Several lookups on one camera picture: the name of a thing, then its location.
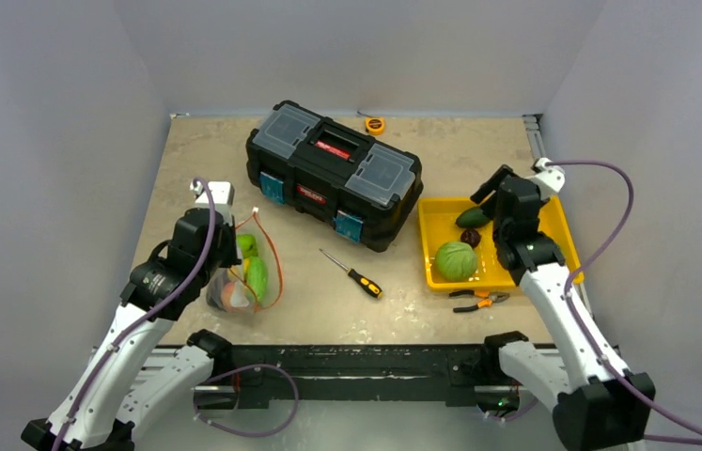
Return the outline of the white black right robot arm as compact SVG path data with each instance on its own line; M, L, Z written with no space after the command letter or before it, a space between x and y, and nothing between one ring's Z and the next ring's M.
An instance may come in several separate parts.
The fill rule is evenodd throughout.
M537 309L559 354L544 355L518 332L485 338L479 368L489 381L511 378L552 414L568 450L600 450L643 439L656 394L607 342L576 292L559 245L539 229L539 213L565 183L546 159L523 178L502 165L471 195L491 218L498 263Z

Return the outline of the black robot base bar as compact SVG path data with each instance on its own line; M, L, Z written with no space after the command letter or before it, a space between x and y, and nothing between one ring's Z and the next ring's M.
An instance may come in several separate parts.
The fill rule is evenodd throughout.
M274 400L441 402L507 415L532 394L493 367L482 344L217 344L212 382L194 388L204 410L266 409Z

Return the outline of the clear orange zip top bag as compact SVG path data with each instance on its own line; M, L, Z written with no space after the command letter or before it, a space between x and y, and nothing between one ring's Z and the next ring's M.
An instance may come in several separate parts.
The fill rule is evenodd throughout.
M228 314L260 313L274 307L283 295L280 257L260 222L258 207L235 231L241 263L214 274L207 286L206 303Z

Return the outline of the dark red plum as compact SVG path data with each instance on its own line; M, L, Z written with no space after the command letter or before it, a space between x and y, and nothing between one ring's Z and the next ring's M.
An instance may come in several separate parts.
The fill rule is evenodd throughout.
M460 234L460 241L475 249L482 241L480 232L474 228L464 229Z

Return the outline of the red pink peach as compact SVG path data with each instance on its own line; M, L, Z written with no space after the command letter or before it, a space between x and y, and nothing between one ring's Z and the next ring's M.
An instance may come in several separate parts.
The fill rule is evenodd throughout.
M216 309L226 313L252 312L255 307L253 294L246 291L245 285L239 282L229 282L225 285L210 287L207 293L208 302Z

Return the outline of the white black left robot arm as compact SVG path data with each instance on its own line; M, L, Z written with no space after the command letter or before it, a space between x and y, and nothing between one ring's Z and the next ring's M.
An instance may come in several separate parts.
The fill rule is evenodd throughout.
M147 357L216 270L239 261L232 214L185 211L171 238L131 271L83 376L48 417L27 423L22 441L35 450L93 450L107 443L120 404Z

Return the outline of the dark green avocado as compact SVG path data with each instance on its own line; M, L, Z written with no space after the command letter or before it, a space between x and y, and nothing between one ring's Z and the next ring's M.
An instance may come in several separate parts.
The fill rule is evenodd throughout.
M463 211L455 220L459 228L481 228L491 221L491 217L480 207L471 207Z

